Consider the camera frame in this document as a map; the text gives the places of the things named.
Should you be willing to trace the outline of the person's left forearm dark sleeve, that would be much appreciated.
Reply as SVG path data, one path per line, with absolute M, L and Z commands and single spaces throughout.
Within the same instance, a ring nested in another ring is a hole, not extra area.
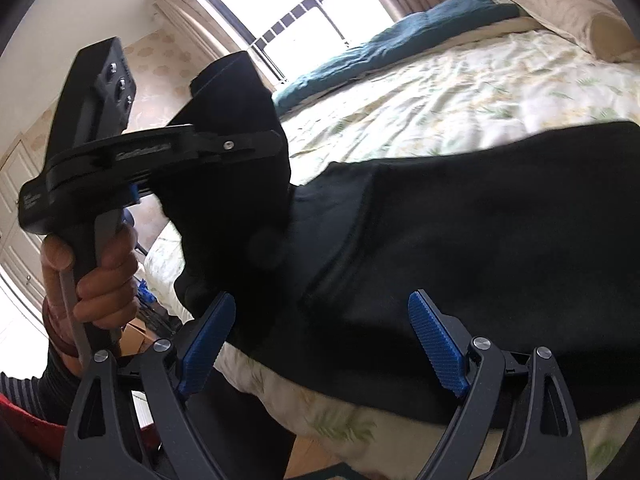
M 77 363 L 63 358 L 50 341 L 48 362 L 39 377 L 17 379 L 1 375 L 1 394 L 26 412 L 64 426 L 74 402 L 80 378 L 73 372 Z M 1 415 L 1 477 L 3 479 L 55 479 L 60 460 L 51 460 L 43 452 L 20 438 Z

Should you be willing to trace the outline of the person's left hand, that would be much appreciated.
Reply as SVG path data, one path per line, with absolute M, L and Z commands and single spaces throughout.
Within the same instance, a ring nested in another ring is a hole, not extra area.
M 78 303 L 73 307 L 75 320 L 90 323 L 101 330 L 121 328 L 134 319 L 139 303 L 134 274 L 138 260 L 134 255 L 138 236 L 126 224 L 105 245 L 98 267 L 76 285 Z M 73 269 L 72 248 L 60 238 L 49 235 L 40 252 L 46 299 L 42 304 L 46 326 L 53 348 L 65 359 L 76 361 L 78 350 L 63 299 L 60 275 Z

